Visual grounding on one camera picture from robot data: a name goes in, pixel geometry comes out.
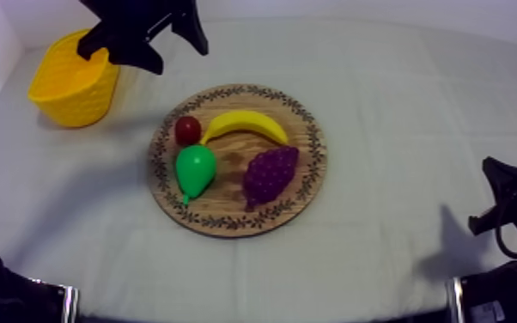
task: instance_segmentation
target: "wooden plate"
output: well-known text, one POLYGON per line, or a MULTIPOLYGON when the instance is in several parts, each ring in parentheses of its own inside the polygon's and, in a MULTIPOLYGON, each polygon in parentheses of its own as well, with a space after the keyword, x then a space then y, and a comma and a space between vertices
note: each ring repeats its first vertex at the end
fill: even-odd
POLYGON ((314 198, 325 171, 325 139, 311 113, 283 92, 253 84, 223 85, 188 98, 164 119, 149 148, 149 185, 158 205, 178 224, 222 238, 260 235, 284 225, 314 198), (245 212, 242 178, 248 162, 277 145, 254 133, 234 132, 207 143, 216 155, 216 177, 200 197, 183 205, 174 172, 180 150, 174 123, 191 115, 204 132, 215 116, 233 109, 265 113, 284 128, 289 144, 300 151, 295 177, 277 200, 245 212))

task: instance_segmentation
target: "plastic basket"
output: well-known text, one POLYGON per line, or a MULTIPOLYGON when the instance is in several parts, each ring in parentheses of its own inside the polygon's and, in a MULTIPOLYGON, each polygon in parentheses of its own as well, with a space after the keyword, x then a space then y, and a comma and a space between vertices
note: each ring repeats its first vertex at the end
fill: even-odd
POLYGON ((108 62, 106 48, 89 61, 78 56, 78 40, 87 32, 81 30, 54 43, 28 90, 28 98, 59 125, 91 125, 110 107, 120 68, 108 62))

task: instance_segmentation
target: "table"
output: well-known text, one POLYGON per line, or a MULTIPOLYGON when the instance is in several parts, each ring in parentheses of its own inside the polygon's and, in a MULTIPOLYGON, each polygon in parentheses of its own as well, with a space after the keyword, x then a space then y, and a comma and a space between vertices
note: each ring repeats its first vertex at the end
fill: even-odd
POLYGON ((83 313, 120 320, 322 322, 442 307, 446 279, 506 261, 466 224, 493 204, 482 159, 517 165, 516 45, 369 21, 204 30, 205 58, 159 35, 164 75, 123 68, 110 113, 79 130, 27 100, 45 49, 24 56, 0 94, 0 255, 12 270, 76 286, 83 313), (329 163, 292 223, 224 241, 161 212, 146 149, 182 100, 231 82, 299 100, 329 163))

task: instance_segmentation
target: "purple grapes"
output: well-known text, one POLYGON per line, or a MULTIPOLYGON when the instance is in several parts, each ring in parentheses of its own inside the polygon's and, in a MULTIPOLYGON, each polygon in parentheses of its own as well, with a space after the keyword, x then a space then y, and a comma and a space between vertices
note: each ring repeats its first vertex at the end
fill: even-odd
POLYGON ((299 150, 284 146, 256 155, 248 163, 242 183, 246 197, 246 211, 254 210, 257 204, 274 201, 295 177, 299 150))

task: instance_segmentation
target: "yellow banana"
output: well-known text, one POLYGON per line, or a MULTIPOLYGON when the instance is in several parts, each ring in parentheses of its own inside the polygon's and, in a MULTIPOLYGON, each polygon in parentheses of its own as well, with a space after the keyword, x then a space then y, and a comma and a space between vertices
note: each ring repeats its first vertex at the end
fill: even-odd
POLYGON ((248 110, 233 110, 216 116, 210 121, 200 143, 206 144, 211 138, 219 137, 231 131, 255 131, 277 143, 288 144, 289 137, 284 129, 271 117, 248 110))

